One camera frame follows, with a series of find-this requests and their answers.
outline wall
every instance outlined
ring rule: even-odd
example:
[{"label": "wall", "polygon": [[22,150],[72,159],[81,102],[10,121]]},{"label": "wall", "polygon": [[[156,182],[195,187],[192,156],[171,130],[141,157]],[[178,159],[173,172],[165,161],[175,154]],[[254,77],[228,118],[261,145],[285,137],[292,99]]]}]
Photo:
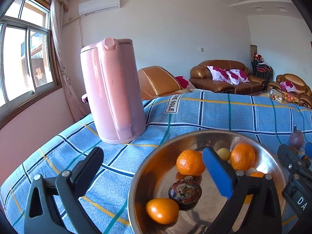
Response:
[{"label": "wall", "polygon": [[[85,1],[70,0],[64,21],[77,17],[78,4]],[[208,59],[250,65],[247,17],[218,0],[121,0],[120,9],[83,17],[81,25],[83,45],[106,37],[132,39],[138,69],[159,65],[189,78],[191,68]],[[79,20],[64,26],[62,46],[67,74],[80,97],[85,88]]]},{"label": "wall", "polygon": [[73,123],[63,88],[11,120],[0,130],[0,184],[33,152]]},{"label": "wall", "polygon": [[251,40],[277,75],[291,73],[312,87],[312,34],[303,19],[280,15],[248,16]]}]

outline kettle lid button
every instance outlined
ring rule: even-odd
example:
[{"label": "kettle lid button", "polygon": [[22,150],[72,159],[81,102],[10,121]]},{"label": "kettle lid button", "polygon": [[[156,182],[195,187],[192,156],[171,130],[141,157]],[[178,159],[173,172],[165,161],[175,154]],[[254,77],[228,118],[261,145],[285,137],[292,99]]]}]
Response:
[{"label": "kettle lid button", "polygon": [[104,46],[105,46],[106,51],[115,50],[116,49],[115,40],[113,38],[106,38],[104,40]]}]

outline metal bowl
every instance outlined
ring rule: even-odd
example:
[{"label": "metal bowl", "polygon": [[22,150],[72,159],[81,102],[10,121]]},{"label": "metal bowl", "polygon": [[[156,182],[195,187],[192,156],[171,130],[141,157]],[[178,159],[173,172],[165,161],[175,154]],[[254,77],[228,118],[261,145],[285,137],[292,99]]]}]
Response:
[{"label": "metal bowl", "polygon": [[[270,173],[274,179],[280,201],[281,213],[285,209],[282,191],[285,177],[279,162],[263,145],[244,135],[219,130],[203,130],[175,137],[156,148],[142,162],[135,173],[128,197],[128,215],[135,234],[154,233],[204,233],[205,229],[215,220],[227,199],[220,195],[209,172],[205,170],[201,177],[202,196],[196,207],[189,211],[180,211],[177,222],[168,226],[152,221],[145,211],[146,203],[153,198],[168,198],[169,187],[176,182],[178,176],[176,160],[185,149],[202,151],[210,146],[215,150],[222,147],[231,150],[238,143],[248,143],[256,154],[253,167],[246,173],[261,171]],[[244,204],[233,225],[237,231],[244,219],[249,204]]]}]

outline window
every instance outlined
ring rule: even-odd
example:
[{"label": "window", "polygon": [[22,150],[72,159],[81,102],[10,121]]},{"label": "window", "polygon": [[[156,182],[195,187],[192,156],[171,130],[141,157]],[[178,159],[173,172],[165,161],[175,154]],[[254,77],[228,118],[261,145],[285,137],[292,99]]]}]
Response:
[{"label": "window", "polygon": [[49,16],[35,0],[15,0],[0,21],[0,119],[55,86]]}]

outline window sill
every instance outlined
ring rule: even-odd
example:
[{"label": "window sill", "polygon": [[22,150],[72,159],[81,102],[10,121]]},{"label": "window sill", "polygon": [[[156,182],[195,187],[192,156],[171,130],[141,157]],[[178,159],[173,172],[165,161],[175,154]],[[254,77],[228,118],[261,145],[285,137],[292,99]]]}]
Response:
[{"label": "window sill", "polygon": [[51,94],[54,91],[57,91],[58,89],[62,88],[62,85],[56,85],[51,89],[48,89],[31,99],[29,99],[27,102],[19,105],[17,108],[10,111],[7,115],[5,115],[2,119],[0,119],[0,130],[4,128],[5,125],[7,125],[11,120],[13,120],[18,114],[20,114],[22,111],[24,111],[26,108],[30,107],[34,103],[36,103],[38,100],[46,97],[47,95]]}]

